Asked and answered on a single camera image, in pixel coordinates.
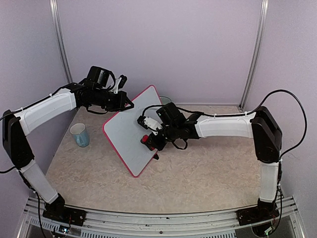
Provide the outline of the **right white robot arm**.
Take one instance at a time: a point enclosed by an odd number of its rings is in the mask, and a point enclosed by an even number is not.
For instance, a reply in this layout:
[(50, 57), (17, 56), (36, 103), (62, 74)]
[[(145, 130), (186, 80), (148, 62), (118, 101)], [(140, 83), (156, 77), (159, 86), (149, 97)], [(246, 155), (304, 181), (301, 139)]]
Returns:
[(142, 144), (150, 150), (162, 151), (176, 140), (187, 143), (188, 140), (203, 140), (211, 142), (210, 149), (230, 142), (248, 141), (254, 146), (261, 173), (258, 205), (253, 209), (253, 215), (258, 220), (264, 220), (272, 213), (272, 204), (281, 177), (281, 139), (282, 131), (266, 107), (260, 106), (252, 112), (232, 115), (207, 115), (202, 112), (191, 112), (184, 116), (185, 110), (174, 103), (161, 106), (156, 111), (161, 122), (151, 117), (141, 115), (138, 124), (151, 133), (144, 136)]

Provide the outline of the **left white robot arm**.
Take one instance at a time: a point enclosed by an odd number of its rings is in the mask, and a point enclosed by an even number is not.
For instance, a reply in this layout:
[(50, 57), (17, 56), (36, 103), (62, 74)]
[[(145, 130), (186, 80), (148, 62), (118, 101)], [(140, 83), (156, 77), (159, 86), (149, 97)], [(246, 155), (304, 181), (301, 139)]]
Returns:
[(30, 105), (5, 111), (1, 117), (3, 148), (14, 168), (60, 221), (66, 220), (69, 209), (37, 163), (29, 138), (55, 118), (81, 107), (100, 115), (132, 109), (134, 104), (123, 90), (127, 80), (125, 75), (116, 77), (108, 69), (92, 66), (80, 82), (61, 86)]

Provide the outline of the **red black whiteboard eraser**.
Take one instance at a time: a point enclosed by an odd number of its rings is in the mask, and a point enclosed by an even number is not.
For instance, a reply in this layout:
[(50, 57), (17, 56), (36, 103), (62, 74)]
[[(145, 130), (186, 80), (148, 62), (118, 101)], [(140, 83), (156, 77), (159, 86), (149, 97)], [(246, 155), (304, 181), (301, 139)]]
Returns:
[(149, 143), (151, 143), (152, 144), (152, 140), (151, 140), (151, 138), (148, 136), (148, 135), (144, 135), (143, 137), (142, 137), (142, 139), (140, 140), (140, 142), (144, 145), (144, 142), (149, 142)]

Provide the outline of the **pink framed whiteboard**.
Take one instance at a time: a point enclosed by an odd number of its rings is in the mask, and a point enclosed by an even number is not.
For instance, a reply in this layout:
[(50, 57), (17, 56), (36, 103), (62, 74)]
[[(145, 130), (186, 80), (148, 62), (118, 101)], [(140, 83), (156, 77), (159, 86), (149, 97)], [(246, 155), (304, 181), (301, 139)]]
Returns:
[(151, 133), (137, 123), (142, 111), (151, 105), (161, 105), (154, 85), (148, 86), (133, 100), (134, 108), (117, 112), (103, 124), (103, 132), (132, 177), (137, 178), (157, 150), (149, 150), (141, 139)]

